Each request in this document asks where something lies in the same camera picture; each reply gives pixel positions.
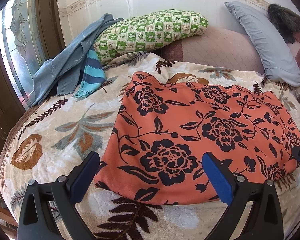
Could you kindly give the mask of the green checkered pillow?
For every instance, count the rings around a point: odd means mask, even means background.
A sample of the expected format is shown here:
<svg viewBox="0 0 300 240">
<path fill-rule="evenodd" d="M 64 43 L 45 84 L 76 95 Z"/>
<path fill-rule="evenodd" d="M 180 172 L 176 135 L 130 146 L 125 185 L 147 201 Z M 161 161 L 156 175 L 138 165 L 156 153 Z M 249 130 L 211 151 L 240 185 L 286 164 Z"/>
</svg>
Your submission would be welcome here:
<svg viewBox="0 0 300 240">
<path fill-rule="evenodd" d="M 94 49 L 105 66 L 124 54 L 154 51 L 183 38 L 203 35 L 208 24 L 208 20 L 198 12 L 161 10 L 108 27 L 95 40 Z"/>
</svg>

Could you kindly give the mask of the pink bolster cushion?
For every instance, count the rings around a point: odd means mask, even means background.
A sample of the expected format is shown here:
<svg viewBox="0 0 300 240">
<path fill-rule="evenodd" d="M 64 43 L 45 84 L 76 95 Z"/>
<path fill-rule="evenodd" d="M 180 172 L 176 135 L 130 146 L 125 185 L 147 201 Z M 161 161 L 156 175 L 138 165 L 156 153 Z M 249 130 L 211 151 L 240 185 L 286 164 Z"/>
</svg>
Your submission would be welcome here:
<svg viewBox="0 0 300 240">
<path fill-rule="evenodd" d="M 174 41 L 155 53 L 168 61 L 264 73 L 260 56 L 249 37 L 222 28 L 209 27 L 203 35 Z"/>
</svg>

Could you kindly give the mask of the dark furry cushion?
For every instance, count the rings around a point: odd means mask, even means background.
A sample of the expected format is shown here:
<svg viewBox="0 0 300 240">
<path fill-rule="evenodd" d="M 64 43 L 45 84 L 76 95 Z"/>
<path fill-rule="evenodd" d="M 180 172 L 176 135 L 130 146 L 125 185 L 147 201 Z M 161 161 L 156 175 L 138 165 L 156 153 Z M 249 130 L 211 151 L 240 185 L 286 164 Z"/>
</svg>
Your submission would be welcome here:
<svg viewBox="0 0 300 240">
<path fill-rule="evenodd" d="M 267 16 L 286 43 L 294 43 L 294 34 L 300 33 L 300 16 L 278 4 L 270 4 Z"/>
</svg>

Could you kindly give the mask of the grey-blue pillow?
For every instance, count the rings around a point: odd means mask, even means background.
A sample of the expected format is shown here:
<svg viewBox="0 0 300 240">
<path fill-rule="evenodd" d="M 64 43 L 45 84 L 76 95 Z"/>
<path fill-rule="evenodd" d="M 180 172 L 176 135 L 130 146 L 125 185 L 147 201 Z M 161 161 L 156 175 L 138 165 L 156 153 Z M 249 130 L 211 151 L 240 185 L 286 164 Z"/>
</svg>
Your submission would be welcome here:
<svg viewBox="0 0 300 240">
<path fill-rule="evenodd" d="M 300 87 L 300 69 L 289 47 L 267 16 L 238 1 L 224 3 L 249 36 L 268 80 Z"/>
</svg>

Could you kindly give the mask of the blue-grey cloth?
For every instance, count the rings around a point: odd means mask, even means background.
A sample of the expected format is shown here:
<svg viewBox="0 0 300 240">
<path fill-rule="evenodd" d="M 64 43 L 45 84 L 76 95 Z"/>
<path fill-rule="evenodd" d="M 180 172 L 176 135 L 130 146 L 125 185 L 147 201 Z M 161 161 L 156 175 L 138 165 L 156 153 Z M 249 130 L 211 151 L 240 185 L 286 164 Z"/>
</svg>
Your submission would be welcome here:
<svg viewBox="0 0 300 240">
<path fill-rule="evenodd" d="M 35 100 L 31 106 L 41 104 L 55 86 L 58 96 L 73 93 L 94 40 L 104 30 L 122 20 L 104 14 L 78 34 L 56 57 L 45 61 L 33 77 Z"/>
</svg>

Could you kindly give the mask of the teal striped garment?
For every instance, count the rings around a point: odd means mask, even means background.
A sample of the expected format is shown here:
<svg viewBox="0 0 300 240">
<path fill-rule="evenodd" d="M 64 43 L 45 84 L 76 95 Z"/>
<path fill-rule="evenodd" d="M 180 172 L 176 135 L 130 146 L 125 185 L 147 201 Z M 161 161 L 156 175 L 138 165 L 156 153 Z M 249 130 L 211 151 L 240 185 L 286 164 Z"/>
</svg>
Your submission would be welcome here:
<svg viewBox="0 0 300 240">
<path fill-rule="evenodd" d="M 94 46 L 91 46 L 83 61 L 83 75 L 80 88 L 74 95 L 76 98 L 87 98 L 97 91 L 106 80 L 106 74 L 102 69 Z"/>
</svg>

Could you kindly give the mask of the orange floral garment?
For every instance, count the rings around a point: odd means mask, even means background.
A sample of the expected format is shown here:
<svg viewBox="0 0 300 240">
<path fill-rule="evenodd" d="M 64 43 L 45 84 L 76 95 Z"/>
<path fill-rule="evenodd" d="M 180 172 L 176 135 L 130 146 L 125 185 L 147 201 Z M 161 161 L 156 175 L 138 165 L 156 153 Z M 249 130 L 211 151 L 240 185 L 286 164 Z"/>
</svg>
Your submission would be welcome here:
<svg viewBox="0 0 300 240">
<path fill-rule="evenodd" d="M 300 131 L 272 92 L 232 85 L 160 83 L 136 72 L 127 86 L 95 185 L 152 205 L 217 194 L 202 164 L 211 152 L 235 175 L 262 183 L 292 173 Z"/>
</svg>

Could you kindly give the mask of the wooden stained-glass door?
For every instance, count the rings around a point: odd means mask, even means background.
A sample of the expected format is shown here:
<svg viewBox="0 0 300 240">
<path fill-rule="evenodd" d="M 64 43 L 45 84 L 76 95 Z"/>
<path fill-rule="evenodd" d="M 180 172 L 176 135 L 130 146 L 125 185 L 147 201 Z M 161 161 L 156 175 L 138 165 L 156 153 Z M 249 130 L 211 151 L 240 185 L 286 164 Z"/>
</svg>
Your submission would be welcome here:
<svg viewBox="0 0 300 240">
<path fill-rule="evenodd" d="M 0 0 L 0 153 L 35 101 L 35 72 L 64 48 L 57 0 Z"/>
</svg>

